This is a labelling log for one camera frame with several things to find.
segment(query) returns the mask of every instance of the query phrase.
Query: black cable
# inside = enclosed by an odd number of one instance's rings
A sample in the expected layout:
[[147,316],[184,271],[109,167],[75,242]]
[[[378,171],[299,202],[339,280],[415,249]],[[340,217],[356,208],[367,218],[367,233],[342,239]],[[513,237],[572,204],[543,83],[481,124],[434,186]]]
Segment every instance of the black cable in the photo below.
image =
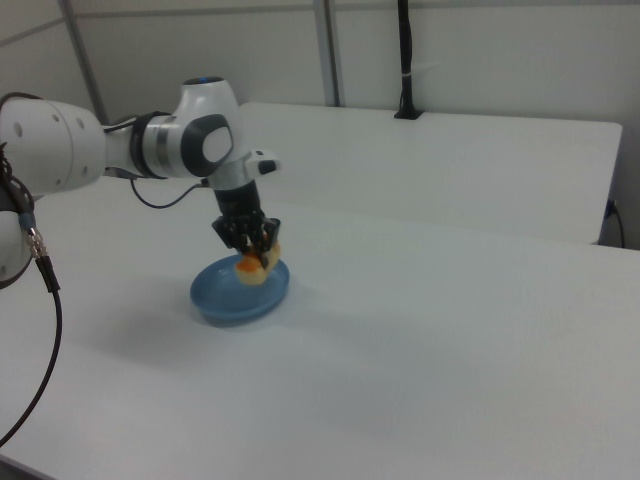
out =
[[179,201],[181,201],[184,197],[186,197],[191,192],[193,192],[196,188],[206,188],[206,187],[209,186],[209,183],[207,182],[207,179],[203,179],[200,183],[196,183],[195,185],[192,185],[191,187],[189,187],[189,189],[186,192],[184,192],[182,195],[180,195],[178,198],[176,198],[173,202],[169,202],[169,203],[167,203],[165,205],[154,205],[153,203],[147,202],[138,193],[138,189],[136,189],[136,185],[134,183],[135,180],[133,178],[130,179],[129,181],[131,182],[131,189],[133,190],[133,193],[138,198],[138,200],[140,200],[142,203],[144,203],[147,207],[155,208],[156,210],[162,210],[164,208],[173,207],[175,204],[177,204]]
[[60,350],[60,342],[62,340],[62,305],[60,303],[60,295],[58,294],[58,291],[54,290],[51,292],[51,294],[53,295],[53,301],[56,305],[56,337],[53,343],[53,351],[51,352],[49,365],[47,366],[47,371],[44,374],[42,382],[40,382],[40,387],[38,387],[38,391],[34,395],[33,400],[31,400],[31,403],[15,423],[15,425],[11,427],[11,430],[9,430],[7,434],[2,437],[2,439],[0,439],[0,448],[2,448],[2,446],[15,435],[22,424],[27,420],[27,418],[29,418],[29,415],[31,415],[31,412],[33,412],[34,408],[36,408],[38,401],[40,401],[40,397],[42,397],[44,389],[47,388],[47,384],[49,383],[49,379],[51,378],[51,373],[53,372],[53,367],[55,367],[56,360],[58,359],[58,351]]
[[[2,98],[0,98],[0,111],[2,111],[2,107],[4,106],[4,104],[7,103],[7,101],[11,100],[12,98],[27,98],[29,100],[42,100],[40,97],[31,95],[30,93],[22,93],[22,92],[7,93]],[[13,200],[13,203],[15,204],[15,207],[18,210],[18,213],[22,214],[22,213],[27,213],[27,209],[24,207],[21,199],[16,195],[14,189],[11,188],[11,183],[13,182],[20,185],[21,190],[26,193],[27,198],[29,199],[29,206],[31,208],[31,211],[33,211],[33,197],[31,196],[31,193],[29,193],[29,190],[24,186],[24,184],[13,176],[11,164],[9,164],[9,161],[4,156],[5,145],[6,143],[3,143],[2,145],[0,145],[0,162],[1,162],[0,183],[4,185],[5,190],[11,197],[11,200]]]
[[[30,95],[28,93],[9,93],[0,98],[0,111],[2,110],[2,107],[7,102],[7,100],[15,97],[40,100],[40,97],[36,97],[35,95]],[[25,214],[33,214],[33,196],[31,195],[29,189],[24,185],[24,183],[13,176],[11,164],[4,155],[5,145],[6,144],[0,145],[0,183],[2,183],[7,193],[11,197],[17,213],[20,216]],[[18,189],[13,187],[12,183],[18,185],[20,192],[26,197],[26,206],[24,205],[24,199],[20,199],[20,197],[18,196]],[[53,369],[56,365],[58,352],[60,351],[60,343],[62,341],[62,304],[60,302],[60,295],[58,293],[58,290],[60,290],[60,285],[58,284],[58,280],[56,279],[56,275],[53,271],[51,259],[46,253],[46,247],[44,245],[44,242],[42,241],[40,233],[35,228],[35,223],[33,223],[33,226],[31,228],[27,228],[22,224],[21,221],[20,226],[24,229],[25,232],[28,233],[29,245],[32,251],[32,255],[36,258],[36,265],[38,266],[38,270],[40,270],[40,273],[42,274],[42,278],[47,286],[47,290],[53,295],[53,302],[56,309],[56,334],[53,342],[51,358],[49,359],[49,364],[47,366],[44,377],[40,382],[40,386],[33,396],[31,403],[29,403],[26,410],[20,416],[15,425],[11,427],[11,429],[0,439],[0,448],[2,448],[11,439],[11,437],[13,437],[15,433],[20,430],[20,427],[22,427],[27,418],[29,418],[29,415],[31,415],[31,412],[33,412],[33,410],[36,408],[36,405],[40,401],[40,398],[42,397],[42,394],[44,393],[44,390],[47,388],[49,380],[51,379],[51,374],[53,373]]]
[[622,246],[622,248],[626,248],[625,242],[624,242],[624,227],[622,226],[622,218],[620,218],[620,212],[618,211],[618,208],[615,206],[614,206],[613,213],[616,214],[616,218],[618,219],[618,226],[620,227],[620,245]]
[[107,127],[103,129],[104,133],[115,132],[116,130],[122,130],[123,128],[131,127],[135,123],[135,118],[129,122],[114,125],[113,127]]

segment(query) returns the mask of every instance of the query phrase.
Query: white table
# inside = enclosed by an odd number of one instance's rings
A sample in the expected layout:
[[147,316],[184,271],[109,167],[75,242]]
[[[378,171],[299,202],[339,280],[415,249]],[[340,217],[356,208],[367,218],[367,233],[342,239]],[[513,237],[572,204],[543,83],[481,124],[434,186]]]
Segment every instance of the white table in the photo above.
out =
[[582,244],[602,227],[612,123],[247,103],[247,137],[276,152],[264,198]]
[[[212,194],[128,190],[38,203],[65,331],[2,454],[69,480],[637,478],[637,252],[266,201],[289,294],[217,329],[188,300],[227,254]],[[0,291],[0,431],[49,355],[41,283]]]

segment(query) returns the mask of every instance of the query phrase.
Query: plate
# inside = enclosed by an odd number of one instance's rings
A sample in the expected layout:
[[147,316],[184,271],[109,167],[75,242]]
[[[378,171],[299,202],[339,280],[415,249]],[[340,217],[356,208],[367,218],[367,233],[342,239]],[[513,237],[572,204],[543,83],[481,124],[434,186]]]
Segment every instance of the plate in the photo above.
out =
[[250,320],[272,310],[287,293],[289,269],[282,261],[269,272],[262,285],[244,285],[238,280],[234,266],[242,260],[233,255],[212,263],[191,284],[191,301],[210,319],[225,321]]

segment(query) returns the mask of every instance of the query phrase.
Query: black pole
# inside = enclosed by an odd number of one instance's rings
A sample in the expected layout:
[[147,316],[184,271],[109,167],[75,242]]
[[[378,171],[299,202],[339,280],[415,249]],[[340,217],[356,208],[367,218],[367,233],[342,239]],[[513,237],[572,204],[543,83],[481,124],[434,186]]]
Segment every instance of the black pole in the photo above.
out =
[[413,85],[411,83],[412,39],[409,23],[409,0],[398,0],[398,25],[400,27],[400,63],[402,67],[402,95],[400,109],[395,118],[415,120],[422,114],[413,105]]

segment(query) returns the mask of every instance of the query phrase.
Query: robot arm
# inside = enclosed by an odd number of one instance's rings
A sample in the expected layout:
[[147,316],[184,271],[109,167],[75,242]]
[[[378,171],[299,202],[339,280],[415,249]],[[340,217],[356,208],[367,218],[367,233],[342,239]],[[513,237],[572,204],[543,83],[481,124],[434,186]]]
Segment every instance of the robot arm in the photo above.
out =
[[[0,111],[0,142],[7,142],[13,176],[34,196],[83,187],[105,168],[131,178],[207,178],[222,213],[215,231],[228,248],[255,251],[266,266],[280,221],[261,210],[255,179],[277,170],[279,162],[246,145],[227,81],[195,78],[181,94],[172,114],[153,112],[111,127],[73,105],[10,99]],[[30,258],[17,218],[0,187],[0,288],[15,281]]]

